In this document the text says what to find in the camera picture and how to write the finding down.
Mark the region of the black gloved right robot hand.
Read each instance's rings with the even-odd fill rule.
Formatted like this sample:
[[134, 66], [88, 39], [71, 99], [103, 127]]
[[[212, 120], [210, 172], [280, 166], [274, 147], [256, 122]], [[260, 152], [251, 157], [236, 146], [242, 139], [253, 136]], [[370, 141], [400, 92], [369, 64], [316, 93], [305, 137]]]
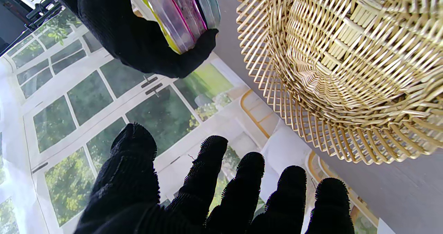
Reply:
[[195, 46], [177, 54], [159, 24], [133, 13], [131, 0], [58, 0], [71, 10], [114, 58], [142, 73], [183, 79], [216, 47], [218, 29], [208, 29]]

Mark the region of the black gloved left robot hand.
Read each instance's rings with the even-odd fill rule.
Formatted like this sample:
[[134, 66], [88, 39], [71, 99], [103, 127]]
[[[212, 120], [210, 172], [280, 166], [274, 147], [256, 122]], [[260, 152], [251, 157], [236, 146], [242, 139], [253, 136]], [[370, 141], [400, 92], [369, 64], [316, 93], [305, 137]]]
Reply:
[[236, 176], [223, 191], [221, 203], [209, 211], [228, 140], [209, 136], [180, 188], [167, 206], [160, 205], [154, 169], [153, 136], [138, 123], [127, 124], [113, 141], [90, 199], [76, 225], [76, 234], [295, 234], [304, 220], [307, 175], [288, 166], [264, 213], [255, 216], [265, 160], [246, 154]]

